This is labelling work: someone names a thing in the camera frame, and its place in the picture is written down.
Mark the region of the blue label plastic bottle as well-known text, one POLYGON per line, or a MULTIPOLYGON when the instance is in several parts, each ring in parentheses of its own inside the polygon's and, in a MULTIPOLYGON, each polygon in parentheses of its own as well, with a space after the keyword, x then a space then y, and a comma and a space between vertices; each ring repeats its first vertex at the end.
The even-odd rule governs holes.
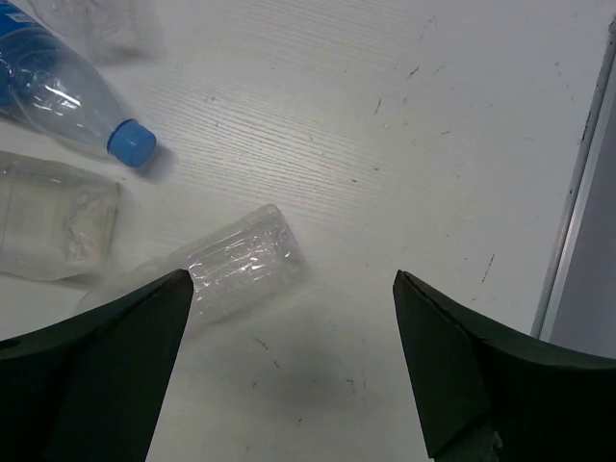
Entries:
POLYGON ((1 3, 1 113, 128 167, 157 147, 89 62, 10 1, 1 3))

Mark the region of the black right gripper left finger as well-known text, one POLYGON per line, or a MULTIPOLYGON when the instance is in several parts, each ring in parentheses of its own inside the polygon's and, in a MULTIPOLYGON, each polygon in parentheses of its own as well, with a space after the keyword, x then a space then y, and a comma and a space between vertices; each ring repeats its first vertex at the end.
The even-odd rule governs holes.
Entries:
POLYGON ((2 341, 2 460, 145 460, 192 298, 177 269, 2 341))

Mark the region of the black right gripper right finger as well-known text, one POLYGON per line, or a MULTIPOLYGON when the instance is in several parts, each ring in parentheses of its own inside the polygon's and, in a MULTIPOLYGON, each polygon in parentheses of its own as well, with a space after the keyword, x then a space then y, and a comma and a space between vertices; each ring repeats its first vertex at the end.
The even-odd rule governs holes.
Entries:
POLYGON ((406 271, 393 293, 431 460, 614 460, 614 360, 516 331, 406 271))

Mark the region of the square clear plastic bottle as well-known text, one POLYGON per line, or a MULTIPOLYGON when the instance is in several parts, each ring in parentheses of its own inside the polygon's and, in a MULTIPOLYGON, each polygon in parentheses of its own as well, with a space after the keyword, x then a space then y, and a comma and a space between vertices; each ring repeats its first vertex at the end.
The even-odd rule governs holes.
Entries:
POLYGON ((1 271, 54 281, 101 272, 119 185, 64 163, 1 153, 1 271))

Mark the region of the small clear plastic bottle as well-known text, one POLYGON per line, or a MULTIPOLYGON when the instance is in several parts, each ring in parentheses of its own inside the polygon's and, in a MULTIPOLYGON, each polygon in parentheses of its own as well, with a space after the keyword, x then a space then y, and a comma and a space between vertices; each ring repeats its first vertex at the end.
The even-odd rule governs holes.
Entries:
POLYGON ((82 297, 76 312, 119 299, 179 269, 187 270, 193 282, 186 327, 192 335, 286 292, 301 280, 306 265, 283 213, 268 204, 168 256, 110 276, 82 297))

